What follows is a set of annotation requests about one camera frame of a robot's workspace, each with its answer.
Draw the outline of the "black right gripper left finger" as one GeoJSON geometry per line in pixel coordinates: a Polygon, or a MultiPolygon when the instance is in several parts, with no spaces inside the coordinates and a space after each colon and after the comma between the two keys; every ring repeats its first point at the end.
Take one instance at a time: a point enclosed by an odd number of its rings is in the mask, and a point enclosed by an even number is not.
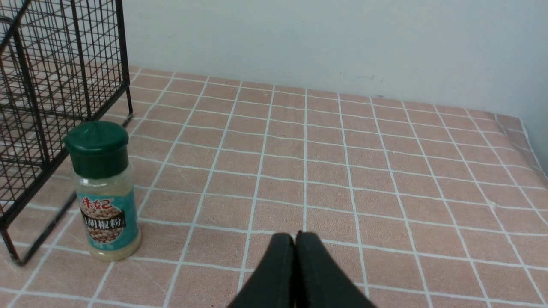
{"type": "Polygon", "coordinates": [[[292,308],[295,245],[289,234],[272,235],[261,261],[229,308],[292,308]]]}

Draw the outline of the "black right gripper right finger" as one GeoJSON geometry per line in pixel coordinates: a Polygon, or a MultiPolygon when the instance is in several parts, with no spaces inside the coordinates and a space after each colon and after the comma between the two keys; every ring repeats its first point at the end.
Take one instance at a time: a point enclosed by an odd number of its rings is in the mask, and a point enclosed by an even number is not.
{"type": "Polygon", "coordinates": [[[298,232],[295,252],[297,308],[375,308],[337,265],[317,234],[298,232]]]}

